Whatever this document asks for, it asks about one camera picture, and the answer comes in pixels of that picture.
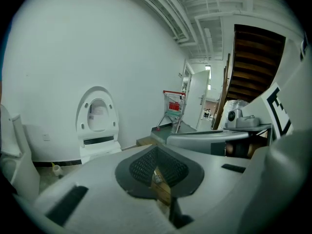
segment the handle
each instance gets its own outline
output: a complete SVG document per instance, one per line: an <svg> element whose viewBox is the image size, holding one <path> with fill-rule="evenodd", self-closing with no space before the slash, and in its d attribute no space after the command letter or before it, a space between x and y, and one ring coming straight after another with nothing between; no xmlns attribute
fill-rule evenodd
<svg viewBox="0 0 312 234"><path fill-rule="evenodd" d="M173 91L164 90L164 93L172 93L172 94L179 94L179 95L185 96L185 93L181 93L181 92L173 92Z"/></svg>
<svg viewBox="0 0 312 234"><path fill-rule="evenodd" d="M204 101L204 95L202 95L201 97L198 97L198 98L200 98L200 105L202 105L203 101Z"/></svg>

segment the door handle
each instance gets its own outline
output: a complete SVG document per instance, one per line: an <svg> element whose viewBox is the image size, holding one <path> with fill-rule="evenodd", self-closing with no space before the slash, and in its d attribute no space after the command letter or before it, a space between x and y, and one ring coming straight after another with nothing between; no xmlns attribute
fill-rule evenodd
<svg viewBox="0 0 312 234"><path fill-rule="evenodd" d="M202 95L201 97L198 97L198 98L200 98L200 105L202 105L203 101L204 101L204 95Z"/></svg>

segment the door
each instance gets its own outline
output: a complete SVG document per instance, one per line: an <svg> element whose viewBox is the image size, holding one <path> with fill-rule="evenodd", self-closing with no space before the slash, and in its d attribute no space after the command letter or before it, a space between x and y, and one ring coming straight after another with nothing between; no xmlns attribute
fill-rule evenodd
<svg viewBox="0 0 312 234"><path fill-rule="evenodd" d="M204 108L209 72L210 70L206 70L192 75L183 121L194 129L198 127Z"/></svg>

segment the plastic bag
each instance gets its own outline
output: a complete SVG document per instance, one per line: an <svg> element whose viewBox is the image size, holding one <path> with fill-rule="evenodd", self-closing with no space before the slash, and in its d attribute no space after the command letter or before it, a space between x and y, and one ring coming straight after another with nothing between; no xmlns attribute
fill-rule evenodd
<svg viewBox="0 0 312 234"><path fill-rule="evenodd" d="M248 104L249 104L248 102L241 99L228 100L223 107L223 113L218 129L225 128L225 123L229 121L228 115L230 111L234 109L242 109L244 106L247 106Z"/></svg>

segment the fluorescent light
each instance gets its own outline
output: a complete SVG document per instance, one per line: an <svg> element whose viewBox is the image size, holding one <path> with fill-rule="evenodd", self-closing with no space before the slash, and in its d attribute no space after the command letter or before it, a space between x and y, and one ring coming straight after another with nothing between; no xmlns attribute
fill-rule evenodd
<svg viewBox="0 0 312 234"><path fill-rule="evenodd" d="M210 70L209 72L209 79L211 79L211 66L205 66L206 70Z"/></svg>

